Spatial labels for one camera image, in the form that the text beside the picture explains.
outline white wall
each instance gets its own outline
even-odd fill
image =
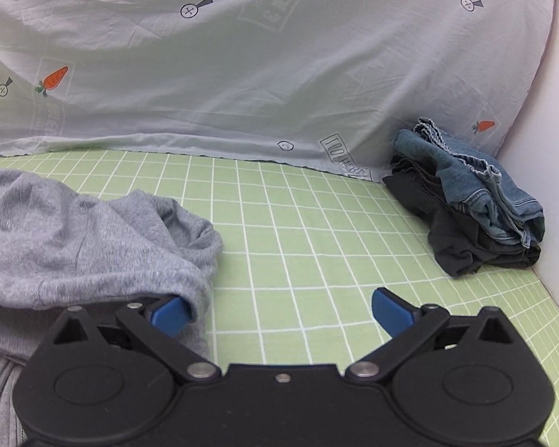
[[[559,304],[559,0],[556,5],[549,49],[497,158],[543,204],[547,231],[535,270]]]

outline blue denim jeans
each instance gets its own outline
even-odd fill
[[[447,203],[472,216],[493,239],[526,248],[542,241],[543,207],[517,188],[492,156],[440,130],[427,118],[419,118],[413,131],[398,131],[394,148],[425,169],[435,170]]]

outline carrot print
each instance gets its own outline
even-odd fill
[[[66,75],[66,72],[68,71],[69,71],[68,67],[63,67],[55,71],[54,73],[50,74],[43,81],[40,80],[39,86],[35,88],[35,92],[37,93],[43,92],[43,97],[45,98],[48,97],[46,91],[51,91],[52,89],[56,89],[58,87],[58,84],[60,84],[60,82]]]
[[[474,134],[484,133],[484,131],[490,129],[494,125],[495,123],[493,121],[481,121],[480,123],[476,123],[474,126],[472,126],[472,129],[474,130]]]

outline green surface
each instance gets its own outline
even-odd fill
[[[270,163],[111,150],[0,158],[0,167],[106,200],[141,188],[210,219],[225,243],[208,327],[222,367],[345,367],[389,339],[369,308],[379,285],[453,314],[499,306],[555,383],[543,438],[559,446],[559,308],[547,290],[530,270],[483,267],[450,279],[432,257],[425,225],[384,186]]]

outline stack of folded clothes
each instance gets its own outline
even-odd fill
[[[526,268],[540,257],[543,207],[492,156],[420,118],[398,131],[393,176],[383,179],[410,212],[428,222],[435,259],[450,276],[483,264]]]

